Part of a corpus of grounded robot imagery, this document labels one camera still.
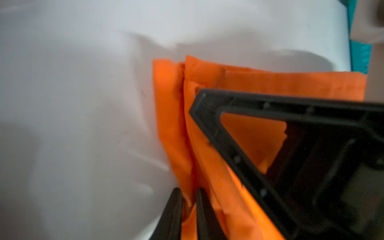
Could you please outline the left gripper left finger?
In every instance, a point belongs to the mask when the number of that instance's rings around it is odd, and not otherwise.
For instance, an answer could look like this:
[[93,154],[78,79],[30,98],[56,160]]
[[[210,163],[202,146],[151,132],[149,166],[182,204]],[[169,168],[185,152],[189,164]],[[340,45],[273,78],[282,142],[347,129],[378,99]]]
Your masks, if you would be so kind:
[[174,188],[150,240],[180,240],[182,215],[182,191],[180,188]]

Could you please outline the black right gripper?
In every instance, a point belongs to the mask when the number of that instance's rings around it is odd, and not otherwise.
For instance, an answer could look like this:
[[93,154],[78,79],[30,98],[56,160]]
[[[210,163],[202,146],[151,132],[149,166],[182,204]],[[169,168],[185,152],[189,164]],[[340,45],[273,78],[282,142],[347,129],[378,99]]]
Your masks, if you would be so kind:
[[384,143],[361,130],[288,124],[264,204],[288,240],[366,240],[383,225]]

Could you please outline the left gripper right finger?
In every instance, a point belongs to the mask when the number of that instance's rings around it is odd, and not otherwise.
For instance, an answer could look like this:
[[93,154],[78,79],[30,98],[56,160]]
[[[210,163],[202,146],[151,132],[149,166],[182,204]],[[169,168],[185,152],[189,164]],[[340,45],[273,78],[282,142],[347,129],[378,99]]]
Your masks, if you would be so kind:
[[204,188],[197,189],[196,204],[198,240],[228,240]]

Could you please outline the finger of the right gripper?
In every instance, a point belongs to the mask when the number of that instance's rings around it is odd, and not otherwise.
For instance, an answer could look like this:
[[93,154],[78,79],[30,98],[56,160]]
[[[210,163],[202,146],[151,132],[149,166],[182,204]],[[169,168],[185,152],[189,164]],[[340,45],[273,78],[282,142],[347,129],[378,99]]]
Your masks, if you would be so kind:
[[[209,140],[213,140],[213,128],[221,122],[224,114],[282,121],[287,126],[294,124],[345,127],[361,130],[384,142],[384,106],[378,103],[203,89],[199,91],[190,108],[191,117]],[[227,164],[273,222],[264,204],[264,187],[269,185],[266,174],[261,173],[246,155],[228,157],[223,153],[222,158],[227,159]],[[381,227],[373,227],[373,231],[377,236],[367,240],[383,239],[384,222]]]

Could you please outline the orange shorts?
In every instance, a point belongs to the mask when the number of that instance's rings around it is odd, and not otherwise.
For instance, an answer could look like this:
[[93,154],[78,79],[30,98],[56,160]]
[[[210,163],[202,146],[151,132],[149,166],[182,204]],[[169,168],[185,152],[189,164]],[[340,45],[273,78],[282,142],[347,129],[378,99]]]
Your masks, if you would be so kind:
[[209,140],[189,111],[202,89],[304,98],[362,101],[367,84],[359,72],[275,73],[206,62],[153,62],[159,139],[186,200],[181,238],[195,240],[196,190],[208,193],[229,240],[281,240],[283,236],[222,158],[246,155],[261,173],[286,139],[284,122],[226,115]]

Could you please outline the teal plastic basket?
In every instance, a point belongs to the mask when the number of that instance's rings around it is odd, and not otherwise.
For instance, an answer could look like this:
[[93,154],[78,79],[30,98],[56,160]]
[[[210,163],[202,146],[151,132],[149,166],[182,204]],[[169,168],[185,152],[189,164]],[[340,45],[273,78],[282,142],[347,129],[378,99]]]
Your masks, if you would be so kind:
[[[347,9],[348,32],[351,33],[354,14],[357,5],[356,0],[340,0]],[[349,39],[351,70],[367,75],[371,58],[372,46]]]

